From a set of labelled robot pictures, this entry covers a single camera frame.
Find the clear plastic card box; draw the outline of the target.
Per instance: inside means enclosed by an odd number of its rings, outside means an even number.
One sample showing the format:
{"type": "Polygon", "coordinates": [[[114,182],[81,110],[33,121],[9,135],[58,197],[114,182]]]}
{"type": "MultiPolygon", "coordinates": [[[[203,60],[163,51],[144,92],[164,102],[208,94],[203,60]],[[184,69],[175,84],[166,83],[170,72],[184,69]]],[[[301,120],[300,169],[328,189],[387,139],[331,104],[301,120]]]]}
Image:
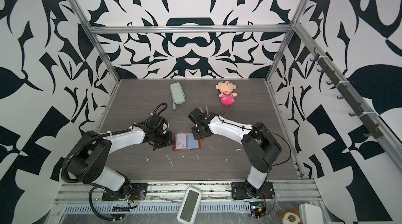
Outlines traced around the clear plastic card box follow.
{"type": "Polygon", "coordinates": [[[198,107],[198,109],[204,114],[208,113],[208,106],[207,105],[200,106],[200,107],[198,107]]]}

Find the white pink patterned card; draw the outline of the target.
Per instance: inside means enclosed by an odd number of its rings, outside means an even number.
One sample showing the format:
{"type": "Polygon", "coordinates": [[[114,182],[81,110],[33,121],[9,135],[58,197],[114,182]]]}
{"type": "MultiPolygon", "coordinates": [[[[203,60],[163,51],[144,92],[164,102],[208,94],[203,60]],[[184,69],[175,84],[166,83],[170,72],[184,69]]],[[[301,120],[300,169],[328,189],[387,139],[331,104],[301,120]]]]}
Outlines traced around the white pink patterned card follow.
{"type": "Polygon", "coordinates": [[[175,149],[187,149],[187,134],[175,134],[175,149]]]}

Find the red card holder wallet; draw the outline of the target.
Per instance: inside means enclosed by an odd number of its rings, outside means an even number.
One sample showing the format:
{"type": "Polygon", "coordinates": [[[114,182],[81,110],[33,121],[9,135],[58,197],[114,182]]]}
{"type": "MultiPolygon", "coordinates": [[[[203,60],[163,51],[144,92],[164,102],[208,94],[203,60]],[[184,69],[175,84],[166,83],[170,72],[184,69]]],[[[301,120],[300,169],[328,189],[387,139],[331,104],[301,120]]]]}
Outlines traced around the red card holder wallet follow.
{"type": "Polygon", "coordinates": [[[203,139],[195,140],[192,133],[176,133],[173,135],[173,151],[186,151],[201,149],[203,139]]]}

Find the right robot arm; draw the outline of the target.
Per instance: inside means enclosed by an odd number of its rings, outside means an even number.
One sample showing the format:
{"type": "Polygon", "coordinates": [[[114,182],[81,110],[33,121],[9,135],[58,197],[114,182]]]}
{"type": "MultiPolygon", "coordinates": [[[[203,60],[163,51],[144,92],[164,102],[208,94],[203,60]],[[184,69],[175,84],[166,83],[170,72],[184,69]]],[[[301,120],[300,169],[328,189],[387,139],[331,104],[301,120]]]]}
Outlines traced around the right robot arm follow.
{"type": "Polygon", "coordinates": [[[281,145],[263,123],[241,124],[217,113],[204,114],[197,108],[190,112],[188,118],[195,125],[192,134],[196,140],[220,135],[241,144],[251,164],[246,184],[255,190],[262,188],[282,152],[281,145]]]}

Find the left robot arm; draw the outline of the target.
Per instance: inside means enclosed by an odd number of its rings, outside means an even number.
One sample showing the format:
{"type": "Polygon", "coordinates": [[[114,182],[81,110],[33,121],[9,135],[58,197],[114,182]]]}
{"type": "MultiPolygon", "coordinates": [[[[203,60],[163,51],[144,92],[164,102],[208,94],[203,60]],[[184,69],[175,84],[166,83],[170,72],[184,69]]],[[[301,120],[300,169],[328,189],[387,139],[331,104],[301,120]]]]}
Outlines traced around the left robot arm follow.
{"type": "Polygon", "coordinates": [[[61,168],[65,183],[83,183],[126,194],[130,180],[106,166],[111,153],[133,145],[149,143],[153,150],[173,145],[168,121],[158,114],[141,124],[105,134],[86,132],[66,156],[61,168]]]}

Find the mint green glasses case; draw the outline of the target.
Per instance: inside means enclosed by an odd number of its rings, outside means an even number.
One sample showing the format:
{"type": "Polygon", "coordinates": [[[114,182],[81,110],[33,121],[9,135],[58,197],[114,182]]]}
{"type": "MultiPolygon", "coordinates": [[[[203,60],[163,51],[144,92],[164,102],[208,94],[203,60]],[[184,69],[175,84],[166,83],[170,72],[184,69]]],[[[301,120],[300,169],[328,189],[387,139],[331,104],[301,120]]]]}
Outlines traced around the mint green glasses case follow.
{"type": "Polygon", "coordinates": [[[175,104],[183,105],[186,101],[184,90],[179,82],[170,85],[172,99],[175,104]]]}

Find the pink plush doll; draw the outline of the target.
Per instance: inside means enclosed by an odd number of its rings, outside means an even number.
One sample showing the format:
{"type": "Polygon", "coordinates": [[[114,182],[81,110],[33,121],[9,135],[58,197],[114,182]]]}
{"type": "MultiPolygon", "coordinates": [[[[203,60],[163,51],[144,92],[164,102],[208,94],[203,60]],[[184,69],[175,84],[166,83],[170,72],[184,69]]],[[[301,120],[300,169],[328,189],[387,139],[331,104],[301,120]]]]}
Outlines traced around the pink plush doll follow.
{"type": "Polygon", "coordinates": [[[219,90],[219,98],[222,104],[231,105],[235,102],[237,93],[234,90],[237,88],[230,81],[221,81],[216,85],[216,89],[219,90]]]}

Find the white timer display device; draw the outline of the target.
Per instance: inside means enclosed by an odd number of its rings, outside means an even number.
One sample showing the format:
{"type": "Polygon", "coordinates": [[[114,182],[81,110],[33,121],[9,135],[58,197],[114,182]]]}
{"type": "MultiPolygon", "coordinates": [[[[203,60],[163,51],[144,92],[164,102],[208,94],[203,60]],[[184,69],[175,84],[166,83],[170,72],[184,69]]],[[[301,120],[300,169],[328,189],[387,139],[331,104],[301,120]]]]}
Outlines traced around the white timer display device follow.
{"type": "Polygon", "coordinates": [[[185,192],[183,202],[177,214],[177,221],[180,224],[194,224],[203,193],[198,188],[189,186],[185,192]]]}

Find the small green circuit board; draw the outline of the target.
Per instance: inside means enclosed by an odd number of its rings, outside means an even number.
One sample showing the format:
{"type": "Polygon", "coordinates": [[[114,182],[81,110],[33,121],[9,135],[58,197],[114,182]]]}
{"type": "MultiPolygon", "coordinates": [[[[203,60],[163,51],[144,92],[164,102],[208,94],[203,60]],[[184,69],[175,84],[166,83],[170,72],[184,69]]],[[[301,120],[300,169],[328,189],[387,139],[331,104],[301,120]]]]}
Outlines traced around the small green circuit board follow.
{"type": "Polygon", "coordinates": [[[266,213],[267,207],[263,202],[250,202],[251,217],[259,219],[266,213]]]}

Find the white brown plush toy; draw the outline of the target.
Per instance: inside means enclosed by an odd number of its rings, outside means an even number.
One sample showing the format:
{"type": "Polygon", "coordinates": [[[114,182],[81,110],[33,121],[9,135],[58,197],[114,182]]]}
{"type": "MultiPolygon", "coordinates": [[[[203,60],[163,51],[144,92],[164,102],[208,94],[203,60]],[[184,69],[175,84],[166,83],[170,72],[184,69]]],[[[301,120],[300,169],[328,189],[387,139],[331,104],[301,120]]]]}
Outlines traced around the white brown plush toy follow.
{"type": "Polygon", "coordinates": [[[303,224],[295,208],[292,208],[290,211],[279,210],[279,215],[282,224],[303,224]]]}

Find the white box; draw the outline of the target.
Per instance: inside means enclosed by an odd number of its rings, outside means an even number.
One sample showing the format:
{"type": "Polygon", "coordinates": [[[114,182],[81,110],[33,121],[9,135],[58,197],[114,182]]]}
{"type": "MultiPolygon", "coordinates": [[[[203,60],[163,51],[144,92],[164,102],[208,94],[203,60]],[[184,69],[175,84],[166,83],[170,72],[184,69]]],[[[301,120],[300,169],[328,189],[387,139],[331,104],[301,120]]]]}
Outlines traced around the white box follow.
{"type": "Polygon", "coordinates": [[[299,205],[300,218],[304,224],[324,224],[321,208],[312,204],[299,205]]]}

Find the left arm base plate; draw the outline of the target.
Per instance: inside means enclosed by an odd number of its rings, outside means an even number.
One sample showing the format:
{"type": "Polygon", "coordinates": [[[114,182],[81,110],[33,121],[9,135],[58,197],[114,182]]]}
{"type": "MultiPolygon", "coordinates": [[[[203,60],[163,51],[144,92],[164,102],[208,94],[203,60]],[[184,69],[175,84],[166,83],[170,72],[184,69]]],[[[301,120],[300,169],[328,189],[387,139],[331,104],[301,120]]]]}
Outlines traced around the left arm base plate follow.
{"type": "Polygon", "coordinates": [[[137,201],[147,195],[148,183],[125,183],[119,190],[106,188],[102,195],[103,201],[129,200],[137,201]]]}

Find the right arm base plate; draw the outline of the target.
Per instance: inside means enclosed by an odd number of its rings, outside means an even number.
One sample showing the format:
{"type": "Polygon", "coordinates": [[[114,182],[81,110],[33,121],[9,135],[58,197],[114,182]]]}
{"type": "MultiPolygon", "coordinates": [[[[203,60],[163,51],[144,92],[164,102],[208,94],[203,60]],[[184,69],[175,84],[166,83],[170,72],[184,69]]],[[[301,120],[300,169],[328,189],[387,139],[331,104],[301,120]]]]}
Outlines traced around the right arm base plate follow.
{"type": "Polygon", "coordinates": [[[275,196],[273,184],[266,181],[258,189],[255,189],[249,182],[232,182],[231,197],[236,201],[256,199],[273,199],[275,196]]]}

